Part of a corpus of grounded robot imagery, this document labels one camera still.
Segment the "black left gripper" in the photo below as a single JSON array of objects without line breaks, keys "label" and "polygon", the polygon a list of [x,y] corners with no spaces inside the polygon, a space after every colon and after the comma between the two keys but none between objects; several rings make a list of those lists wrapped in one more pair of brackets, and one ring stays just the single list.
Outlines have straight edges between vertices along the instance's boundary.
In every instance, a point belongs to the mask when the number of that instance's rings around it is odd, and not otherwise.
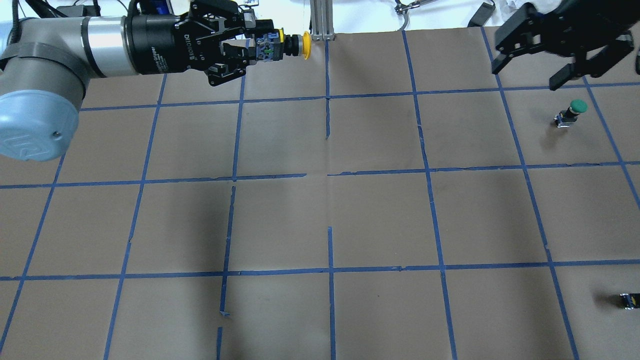
[{"label": "black left gripper", "polygon": [[125,43],[140,75],[206,74],[215,87],[246,75],[257,60],[256,46],[224,41],[236,35],[276,34],[274,21],[240,13],[235,2],[191,2],[187,13],[128,14]]}]

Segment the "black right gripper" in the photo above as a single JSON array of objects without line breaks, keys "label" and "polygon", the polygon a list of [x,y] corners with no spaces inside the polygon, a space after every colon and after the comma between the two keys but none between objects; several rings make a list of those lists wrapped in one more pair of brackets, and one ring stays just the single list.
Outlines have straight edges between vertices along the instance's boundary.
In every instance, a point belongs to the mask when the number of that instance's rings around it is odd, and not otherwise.
[{"label": "black right gripper", "polygon": [[638,22],[637,0],[522,0],[494,33],[491,73],[515,57],[545,52],[573,58],[550,77],[551,91],[583,76],[599,78],[633,53]]}]

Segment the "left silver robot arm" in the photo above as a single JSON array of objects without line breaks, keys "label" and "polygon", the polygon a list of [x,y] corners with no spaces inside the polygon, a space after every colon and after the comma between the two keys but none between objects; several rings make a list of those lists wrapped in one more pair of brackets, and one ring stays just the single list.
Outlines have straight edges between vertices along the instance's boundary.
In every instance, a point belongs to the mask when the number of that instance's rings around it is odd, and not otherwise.
[{"label": "left silver robot arm", "polygon": [[68,150],[89,83],[189,70],[217,87],[258,62],[310,55],[309,35],[286,35],[233,0],[192,0],[183,14],[14,16],[1,26],[0,152],[45,162]]}]

